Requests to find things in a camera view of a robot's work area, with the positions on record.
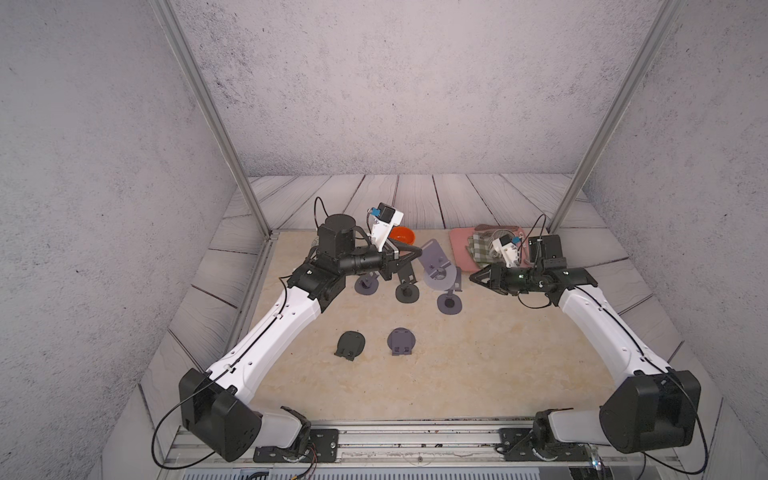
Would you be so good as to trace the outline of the purple stand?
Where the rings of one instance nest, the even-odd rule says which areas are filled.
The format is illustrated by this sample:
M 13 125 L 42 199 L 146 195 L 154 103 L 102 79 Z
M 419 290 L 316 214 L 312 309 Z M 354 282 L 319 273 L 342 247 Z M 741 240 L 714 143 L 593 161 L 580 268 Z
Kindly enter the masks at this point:
M 415 344 L 413 332 L 403 327 L 393 329 L 387 338 L 387 346 L 393 356 L 411 355 Z
M 361 275 L 355 282 L 355 291 L 364 296 L 370 296 L 377 292 L 379 288 L 378 274 L 370 272 L 365 275 Z
M 462 291 L 462 271 L 457 269 L 453 286 L 437 298 L 437 308 L 444 315 L 457 315 L 463 308 L 462 300 L 457 295 Z
M 428 240 L 422 247 L 419 262 L 424 269 L 424 282 L 436 291 L 453 291 L 459 276 L 456 265 L 448 258 L 436 239 Z

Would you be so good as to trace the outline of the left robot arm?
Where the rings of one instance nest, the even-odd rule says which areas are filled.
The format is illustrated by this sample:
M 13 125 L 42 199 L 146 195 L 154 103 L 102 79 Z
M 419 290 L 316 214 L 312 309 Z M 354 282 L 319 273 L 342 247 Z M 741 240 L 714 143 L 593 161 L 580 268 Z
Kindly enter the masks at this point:
M 383 280 L 411 273 L 420 248 L 391 238 L 403 212 L 381 203 L 362 228 L 346 214 L 317 227 L 318 243 L 281 281 L 283 291 L 259 323 L 208 369 L 190 369 L 179 381 L 183 427 L 227 462 L 251 447 L 303 455 L 311 424 L 287 407 L 256 411 L 250 402 L 293 340 L 324 313 L 350 276 L 376 273 Z

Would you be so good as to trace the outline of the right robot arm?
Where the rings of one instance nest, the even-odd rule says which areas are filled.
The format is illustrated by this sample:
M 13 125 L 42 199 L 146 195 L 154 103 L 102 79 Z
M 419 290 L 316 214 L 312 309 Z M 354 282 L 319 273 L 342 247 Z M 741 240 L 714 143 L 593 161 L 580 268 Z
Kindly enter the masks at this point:
M 596 410 L 537 413 L 533 450 L 550 460 L 571 445 L 608 445 L 625 454 L 689 445 L 703 430 L 695 375 L 672 369 L 639 339 L 596 279 L 568 266 L 558 236 L 531 237 L 528 245 L 530 267 L 497 262 L 471 274 L 471 281 L 501 295 L 544 294 L 580 328 L 616 386 Z

